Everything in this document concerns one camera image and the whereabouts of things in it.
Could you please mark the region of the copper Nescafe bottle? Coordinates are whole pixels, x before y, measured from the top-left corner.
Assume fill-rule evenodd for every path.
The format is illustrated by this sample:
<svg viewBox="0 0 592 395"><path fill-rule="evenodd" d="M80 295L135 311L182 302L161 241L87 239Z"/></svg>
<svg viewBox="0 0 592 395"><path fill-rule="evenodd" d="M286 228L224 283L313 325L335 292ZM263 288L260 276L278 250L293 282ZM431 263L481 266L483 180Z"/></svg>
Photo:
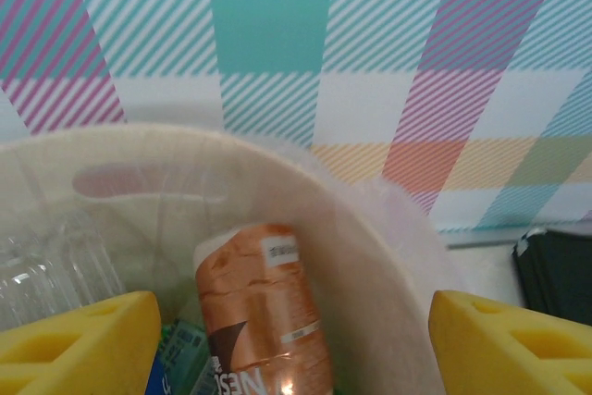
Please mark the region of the copper Nescafe bottle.
<svg viewBox="0 0 592 395"><path fill-rule="evenodd" d="M333 395L329 350L291 226L199 243L195 283L218 395Z"/></svg>

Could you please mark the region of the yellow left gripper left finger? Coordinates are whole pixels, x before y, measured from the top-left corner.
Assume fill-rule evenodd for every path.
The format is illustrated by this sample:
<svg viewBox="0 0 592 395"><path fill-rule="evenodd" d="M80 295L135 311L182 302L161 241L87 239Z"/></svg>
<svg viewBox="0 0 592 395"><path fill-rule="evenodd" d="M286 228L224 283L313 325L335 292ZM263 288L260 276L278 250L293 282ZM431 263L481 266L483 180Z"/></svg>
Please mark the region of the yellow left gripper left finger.
<svg viewBox="0 0 592 395"><path fill-rule="evenodd" d="M144 395L160 335L150 291L0 332L0 395Z"/></svg>

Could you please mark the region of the soda water bottle blue cap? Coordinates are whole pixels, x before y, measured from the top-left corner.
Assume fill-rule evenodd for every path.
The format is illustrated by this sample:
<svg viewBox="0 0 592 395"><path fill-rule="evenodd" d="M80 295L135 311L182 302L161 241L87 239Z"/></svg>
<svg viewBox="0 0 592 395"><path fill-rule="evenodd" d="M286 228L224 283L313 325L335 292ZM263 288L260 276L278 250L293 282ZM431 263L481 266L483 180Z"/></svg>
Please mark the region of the soda water bottle blue cap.
<svg viewBox="0 0 592 395"><path fill-rule="evenodd" d="M171 395L211 395L216 384L209 376L209 359L204 330L181 318L176 319L161 349Z"/></svg>

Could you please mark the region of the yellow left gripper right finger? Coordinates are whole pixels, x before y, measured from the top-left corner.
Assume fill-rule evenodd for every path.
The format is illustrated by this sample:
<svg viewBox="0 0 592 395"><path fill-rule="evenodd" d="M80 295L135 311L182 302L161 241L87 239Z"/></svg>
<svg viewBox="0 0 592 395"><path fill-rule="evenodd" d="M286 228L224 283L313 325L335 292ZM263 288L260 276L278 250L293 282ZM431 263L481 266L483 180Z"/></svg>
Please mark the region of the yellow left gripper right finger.
<svg viewBox="0 0 592 395"><path fill-rule="evenodd" d="M428 330L447 395L592 395L592 327L457 290Z"/></svg>

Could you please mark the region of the black ridged aluminium case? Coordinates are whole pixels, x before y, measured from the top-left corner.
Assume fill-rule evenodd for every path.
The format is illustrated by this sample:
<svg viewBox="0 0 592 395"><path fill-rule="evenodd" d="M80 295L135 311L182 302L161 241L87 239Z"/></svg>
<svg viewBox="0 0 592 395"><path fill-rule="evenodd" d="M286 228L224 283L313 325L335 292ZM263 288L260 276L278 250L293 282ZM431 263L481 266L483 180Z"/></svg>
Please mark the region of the black ridged aluminium case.
<svg viewBox="0 0 592 395"><path fill-rule="evenodd" d="M528 309L592 327L592 235L534 228L512 260Z"/></svg>

